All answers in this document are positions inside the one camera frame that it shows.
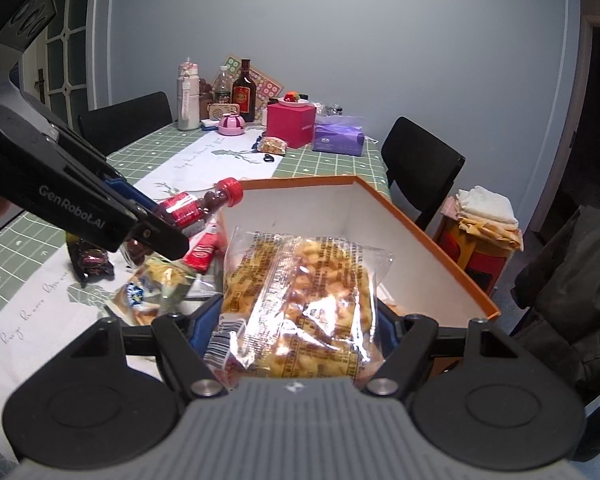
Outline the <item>small snack bag far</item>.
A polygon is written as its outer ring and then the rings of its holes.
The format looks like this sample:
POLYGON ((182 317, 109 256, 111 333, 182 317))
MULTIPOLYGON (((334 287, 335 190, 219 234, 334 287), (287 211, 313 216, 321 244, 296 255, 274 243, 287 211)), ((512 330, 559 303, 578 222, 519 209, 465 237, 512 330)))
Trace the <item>small snack bag far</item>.
POLYGON ((259 136, 252 146, 252 150, 258 153, 285 156, 287 143, 275 136, 259 136))

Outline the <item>dark chocolate snack bag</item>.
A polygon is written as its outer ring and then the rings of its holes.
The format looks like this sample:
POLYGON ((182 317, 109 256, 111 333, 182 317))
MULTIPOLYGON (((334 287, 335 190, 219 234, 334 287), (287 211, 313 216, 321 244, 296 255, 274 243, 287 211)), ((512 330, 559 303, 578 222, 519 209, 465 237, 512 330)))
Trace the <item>dark chocolate snack bag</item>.
POLYGON ((66 246, 72 272, 82 287, 114 278, 114 266, 105 249, 69 232, 66 233, 66 246))

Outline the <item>orange cardboard box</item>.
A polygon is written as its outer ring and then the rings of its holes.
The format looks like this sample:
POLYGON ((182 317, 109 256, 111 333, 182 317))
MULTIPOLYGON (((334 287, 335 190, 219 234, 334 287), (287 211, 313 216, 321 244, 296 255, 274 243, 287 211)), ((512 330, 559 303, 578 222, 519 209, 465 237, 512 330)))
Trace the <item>orange cardboard box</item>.
POLYGON ((415 223, 367 184, 350 177, 251 181, 242 201, 222 213, 228 244, 236 229, 343 237, 387 249, 393 262, 376 299, 400 315, 442 326, 495 318, 498 308, 415 223))

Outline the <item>black jacket on chair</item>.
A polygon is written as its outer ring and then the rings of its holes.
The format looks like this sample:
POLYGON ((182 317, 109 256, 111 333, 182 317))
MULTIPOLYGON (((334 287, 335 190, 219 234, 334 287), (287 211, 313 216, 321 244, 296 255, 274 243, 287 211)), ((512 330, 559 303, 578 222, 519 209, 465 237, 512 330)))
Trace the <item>black jacket on chair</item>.
MULTIPOLYGON (((579 209, 515 278, 526 313, 510 333, 560 376, 583 404, 600 396, 600 209, 579 209)), ((600 454, 600 406, 588 415, 574 459, 600 454)))

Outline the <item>pink round gadget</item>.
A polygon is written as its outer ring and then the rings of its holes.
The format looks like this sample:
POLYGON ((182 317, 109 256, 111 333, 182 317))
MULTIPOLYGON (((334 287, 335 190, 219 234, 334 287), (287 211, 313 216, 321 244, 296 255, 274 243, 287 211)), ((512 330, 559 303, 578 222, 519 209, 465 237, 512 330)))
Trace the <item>pink round gadget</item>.
POLYGON ((241 136, 244 130, 245 121, 239 114, 224 114, 219 120, 218 131, 222 136, 241 136))

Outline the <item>yellow blue chips bag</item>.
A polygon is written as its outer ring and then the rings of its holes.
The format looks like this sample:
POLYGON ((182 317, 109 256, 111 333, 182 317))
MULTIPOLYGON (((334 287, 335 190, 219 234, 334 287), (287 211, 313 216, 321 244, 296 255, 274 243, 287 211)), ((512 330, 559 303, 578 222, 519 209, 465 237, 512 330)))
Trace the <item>yellow blue chips bag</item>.
POLYGON ((194 279, 184 264, 150 256, 118 289, 112 303, 132 325, 150 325, 157 316, 181 311, 194 279))

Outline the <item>small red-capped bottle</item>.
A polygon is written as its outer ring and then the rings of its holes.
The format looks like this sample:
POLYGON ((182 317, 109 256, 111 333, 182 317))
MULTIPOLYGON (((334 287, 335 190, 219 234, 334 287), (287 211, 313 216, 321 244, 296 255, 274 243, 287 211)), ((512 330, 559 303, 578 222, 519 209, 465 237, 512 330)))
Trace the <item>small red-capped bottle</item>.
MULTIPOLYGON (((233 207, 244 197, 242 184, 235 178, 219 180, 211 188, 201 191, 178 192, 158 203, 175 220, 181 231, 191 238, 200 232, 223 207, 233 207)), ((136 268, 143 261, 128 261, 136 268)))

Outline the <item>black chair left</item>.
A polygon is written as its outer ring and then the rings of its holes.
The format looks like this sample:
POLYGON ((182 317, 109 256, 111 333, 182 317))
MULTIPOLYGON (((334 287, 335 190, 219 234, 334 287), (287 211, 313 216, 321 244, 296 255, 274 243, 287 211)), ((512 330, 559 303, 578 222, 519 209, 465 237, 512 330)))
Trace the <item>black chair left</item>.
POLYGON ((106 156, 172 122, 169 101, 162 91, 90 110, 78 117, 81 136, 106 156))

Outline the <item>beige small radio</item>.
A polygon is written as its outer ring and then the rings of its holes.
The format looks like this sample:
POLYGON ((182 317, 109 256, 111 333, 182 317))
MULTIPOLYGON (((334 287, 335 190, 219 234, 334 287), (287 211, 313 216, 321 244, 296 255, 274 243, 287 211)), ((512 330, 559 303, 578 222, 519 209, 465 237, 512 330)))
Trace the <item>beige small radio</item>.
POLYGON ((220 120, 226 114, 239 115, 239 106, 235 103, 211 103, 208 106, 209 119, 220 120))

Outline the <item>white table runner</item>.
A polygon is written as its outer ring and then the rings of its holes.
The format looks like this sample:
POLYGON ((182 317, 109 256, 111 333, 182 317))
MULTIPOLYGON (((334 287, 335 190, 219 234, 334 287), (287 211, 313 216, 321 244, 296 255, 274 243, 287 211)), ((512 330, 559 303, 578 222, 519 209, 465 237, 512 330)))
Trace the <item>white table runner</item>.
POLYGON ((276 162, 253 151, 257 137, 166 126, 106 156, 66 132, 27 132, 0 148, 0 193, 21 206, 0 232, 0 478, 17 465, 2 425, 8 397, 102 316, 99 304, 68 298, 78 287, 68 239, 112 257, 148 233, 158 252, 180 258, 186 237, 155 204, 226 178, 272 177, 276 162))

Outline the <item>green checked tablecloth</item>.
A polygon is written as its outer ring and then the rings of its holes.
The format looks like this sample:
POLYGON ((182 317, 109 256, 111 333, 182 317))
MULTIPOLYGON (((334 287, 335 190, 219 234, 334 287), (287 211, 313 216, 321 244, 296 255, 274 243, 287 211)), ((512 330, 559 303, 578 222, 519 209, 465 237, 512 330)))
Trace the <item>green checked tablecloth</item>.
MULTIPOLYGON (((178 131, 165 126, 143 139, 109 156, 117 168, 134 185, 165 164, 170 158, 187 151, 204 136, 201 130, 178 131)), ((268 164, 269 178, 311 176, 353 176, 369 183, 378 193, 389 195, 388 178, 376 140, 365 140, 361 156, 321 154, 303 148, 291 148, 284 157, 268 164)), ((28 212, 13 212, 12 218, 0 221, 0 312, 25 281, 64 244, 65 233, 28 212)))

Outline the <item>purple tissue pack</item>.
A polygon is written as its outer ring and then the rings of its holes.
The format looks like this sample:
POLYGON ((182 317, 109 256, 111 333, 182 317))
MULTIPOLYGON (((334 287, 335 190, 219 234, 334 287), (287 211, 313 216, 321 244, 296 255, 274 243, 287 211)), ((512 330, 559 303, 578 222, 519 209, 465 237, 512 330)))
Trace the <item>purple tissue pack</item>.
POLYGON ((364 119, 360 116, 318 116, 312 150, 314 152, 361 156, 365 144, 364 119))

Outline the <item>clear bag orange crackers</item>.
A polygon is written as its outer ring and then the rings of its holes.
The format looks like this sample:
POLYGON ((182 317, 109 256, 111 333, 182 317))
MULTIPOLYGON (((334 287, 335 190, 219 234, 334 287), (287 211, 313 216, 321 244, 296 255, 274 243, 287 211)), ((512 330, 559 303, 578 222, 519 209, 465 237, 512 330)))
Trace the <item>clear bag orange crackers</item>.
POLYGON ((246 376, 364 385, 384 362, 376 292, 392 262, 343 237, 236 229, 204 362, 230 389, 246 376))

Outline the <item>red snack packet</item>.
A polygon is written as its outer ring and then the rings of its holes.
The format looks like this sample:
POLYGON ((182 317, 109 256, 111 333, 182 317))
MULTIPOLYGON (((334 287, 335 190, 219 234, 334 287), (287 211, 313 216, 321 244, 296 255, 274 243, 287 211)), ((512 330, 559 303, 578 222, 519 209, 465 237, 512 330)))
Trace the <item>red snack packet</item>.
POLYGON ((225 252, 226 236, 221 223, 213 219, 204 229, 189 240, 189 250, 182 263, 196 271, 206 274, 216 254, 225 252))

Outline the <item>patterned card board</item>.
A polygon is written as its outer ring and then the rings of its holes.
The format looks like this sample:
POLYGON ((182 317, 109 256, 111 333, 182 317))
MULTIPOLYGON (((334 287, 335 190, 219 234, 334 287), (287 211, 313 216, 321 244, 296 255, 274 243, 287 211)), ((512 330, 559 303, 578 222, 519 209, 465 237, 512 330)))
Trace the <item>patterned card board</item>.
MULTIPOLYGON (((238 56, 229 54, 227 55, 222 66, 226 66, 227 77, 230 81, 230 88, 233 88, 234 81, 240 75, 240 68, 242 67, 242 59, 238 56)), ((269 99, 279 98, 283 96, 284 85, 273 77, 261 72, 253 65, 250 65, 250 78, 254 81, 257 86, 256 90, 256 107, 258 110, 268 104, 269 99)))

